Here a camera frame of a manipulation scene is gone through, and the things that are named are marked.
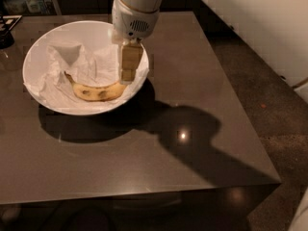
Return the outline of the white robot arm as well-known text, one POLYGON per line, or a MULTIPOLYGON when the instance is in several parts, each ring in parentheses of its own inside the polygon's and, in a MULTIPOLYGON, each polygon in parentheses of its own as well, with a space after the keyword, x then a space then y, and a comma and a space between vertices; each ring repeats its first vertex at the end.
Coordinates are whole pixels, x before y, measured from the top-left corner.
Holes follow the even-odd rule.
POLYGON ((188 0, 282 171, 255 231, 308 231, 308 0, 188 0))

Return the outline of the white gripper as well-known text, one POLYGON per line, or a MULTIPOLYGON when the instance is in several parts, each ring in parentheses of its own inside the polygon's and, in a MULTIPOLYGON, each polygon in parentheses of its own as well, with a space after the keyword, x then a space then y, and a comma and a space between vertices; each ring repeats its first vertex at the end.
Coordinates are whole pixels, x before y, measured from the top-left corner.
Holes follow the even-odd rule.
POLYGON ((114 0, 112 20, 112 43, 119 47, 119 80, 123 84, 135 80, 141 62, 143 47, 137 39, 149 37, 156 25, 159 12, 139 12, 125 5, 122 0, 114 0))

